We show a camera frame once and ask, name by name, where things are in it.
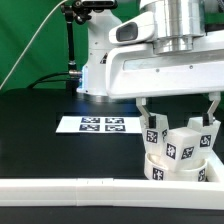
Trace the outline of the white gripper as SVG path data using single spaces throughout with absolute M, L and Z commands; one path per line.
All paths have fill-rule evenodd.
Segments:
M 137 98 L 147 128 L 156 127 L 156 116 L 148 111 L 147 100 L 138 97 L 210 93 L 202 121 L 212 125 L 224 91 L 224 31 L 196 39 L 191 51 L 156 55 L 150 43 L 113 49 L 107 57 L 106 91 L 115 99 Z

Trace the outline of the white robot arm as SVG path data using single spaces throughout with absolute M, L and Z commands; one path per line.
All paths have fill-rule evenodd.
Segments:
M 83 0 L 92 11 L 83 93 L 134 98 L 153 127 L 148 97 L 207 93 L 212 104 L 202 118 L 211 125 L 224 92 L 224 28 L 207 31 L 204 13 L 224 0 L 140 0 L 140 14 L 121 22 L 107 0 Z

